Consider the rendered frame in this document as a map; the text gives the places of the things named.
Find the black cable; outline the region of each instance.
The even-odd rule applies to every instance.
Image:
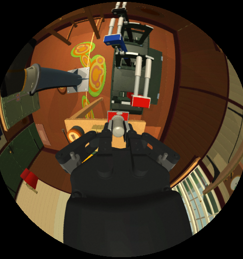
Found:
[[[238,136],[237,136],[236,143],[237,143],[237,141],[238,141],[238,137],[239,137],[239,135],[240,135],[240,131],[241,131],[241,127],[242,127],[242,123],[243,123],[243,114],[242,114],[241,126],[240,126],[240,130],[239,130],[239,133],[238,133]],[[234,148],[233,148],[233,150],[232,150],[232,153],[231,153],[231,155],[230,155],[230,157],[229,157],[229,160],[230,160],[230,158],[231,158],[231,156],[232,156],[232,154],[233,154],[233,151],[234,151],[235,147],[236,147],[236,144],[235,144],[235,146],[234,146]]]

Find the green cabinet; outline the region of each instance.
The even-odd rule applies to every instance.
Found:
[[[1,97],[1,103],[7,129],[40,108],[38,93],[30,96],[25,91]]]
[[[23,130],[1,153],[1,175],[13,198],[21,181],[20,175],[42,147],[43,143],[33,123]]]

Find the red lamp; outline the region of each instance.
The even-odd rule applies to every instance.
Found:
[[[29,171],[27,168],[25,168],[25,170],[22,172],[22,174],[20,175],[20,177],[27,183],[29,184],[31,187],[33,187],[34,189],[36,189],[37,186],[37,182],[38,182],[38,177],[32,173],[31,171]]]

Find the brown floor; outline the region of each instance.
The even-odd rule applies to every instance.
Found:
[[[96,36],[93,37],[93,42],[96,46],[93,52],[90,53],[90,58],[95,55],[102,55],[105,58],[107,68],[106,82],[100,95],[92,97],[87,92],[87,98],[90,103],[99,97],[103,97],[103,101],[93,108],[94,117],[100,119],[107,118],[107,111],[110,109],[114,50],[103,43],[104,36],[108,34],[109,23],[110,19],[106,19],[102,23],[100,28],[101,39],[97,40]],[[154,28],[150,33],[150,48],[163,53],[159,101],[157,105],[151,105],[150,109],[145,108],[143,115],[130,115],[129,118],[131,120],[146,121],[145,132],[160,139],[172,100],[175,79],[175,46],[172,33],[153,25],[150,26]],[[70,27],[58,33],[67,38],[69,31]],[[93,32],[89,22],[79,23],[77,28],[73,28],[69,38],[69,41],[72,43],[70,46],[54,36],[50,36],[35,47],[31,65],[38,63],[41,67],[63,71],[82,68],[83,65],[80,59],[72,57],[70,53],[77,44],[91,42],[92,36]],[[67,133],[64,120],[82,109],[83,95],[86,95],[86,93],[62,95],[55,88],[39,92],[40,109],[33,113],[33,118],[35,124],[43,125],[51,144],[51,146],[44,145],[44,147],[51,149],[53,153],[67,145],[67,140],[62,132],[62,129],[65,129],[65,133]],[[47,153],[46,149],[42,151],[33,163],[30,171],[37,175],[41,181],[71,193],[70,175],[63,171],[55,159],[55,154]]]

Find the yellow string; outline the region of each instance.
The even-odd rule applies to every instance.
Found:
[[[90,49],[89,49],[89,54],[88,54],[88,61],[87,61],[87,67],[88,67],[88,64],[89,64],[90,51],[91,51],[91,47],[92,47],[93,37],[94,37],[94,33],[93,33],[91,44],[90,44]]]

